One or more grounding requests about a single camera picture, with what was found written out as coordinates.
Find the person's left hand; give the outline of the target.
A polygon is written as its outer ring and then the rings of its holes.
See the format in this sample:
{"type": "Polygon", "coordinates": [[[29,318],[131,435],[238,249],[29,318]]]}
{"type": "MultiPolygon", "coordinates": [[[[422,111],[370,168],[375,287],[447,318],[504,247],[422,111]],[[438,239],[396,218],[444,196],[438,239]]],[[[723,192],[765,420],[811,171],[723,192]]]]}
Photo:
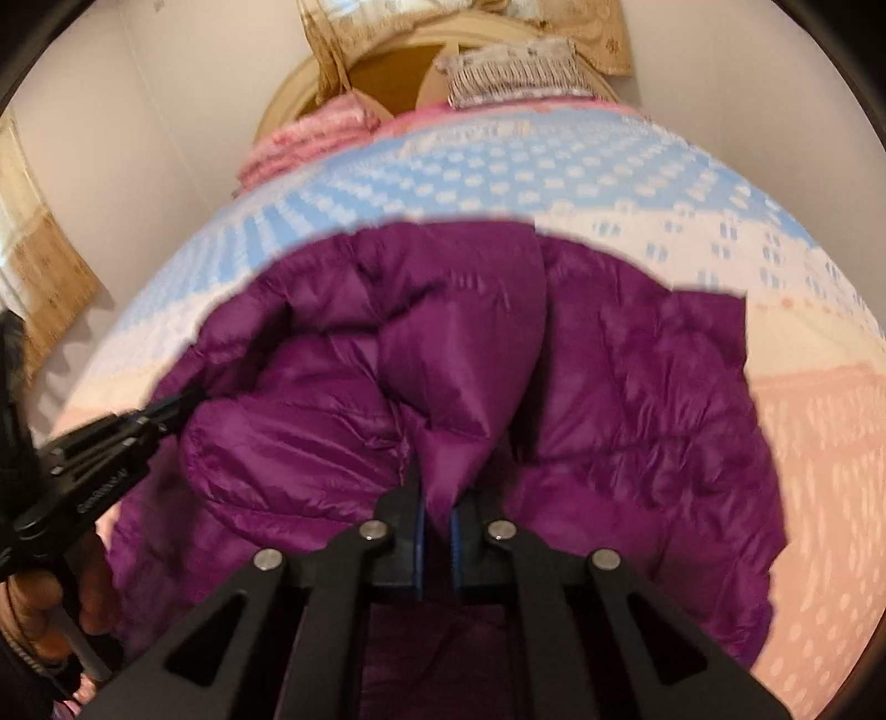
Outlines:
{"type": "MultiPolygon", "coordinates": [[[[78,579],[80,627],[87,635],[105,635],[120,614],[102,538],[91,528],[69,553],[78,579]]],[[[60,663],[72,654],[60,627],[51,620],[63,604],[63,588],[54,574],[38,570],[15,574],[2,584],[2,629],[36,660],[60,663]]]]}

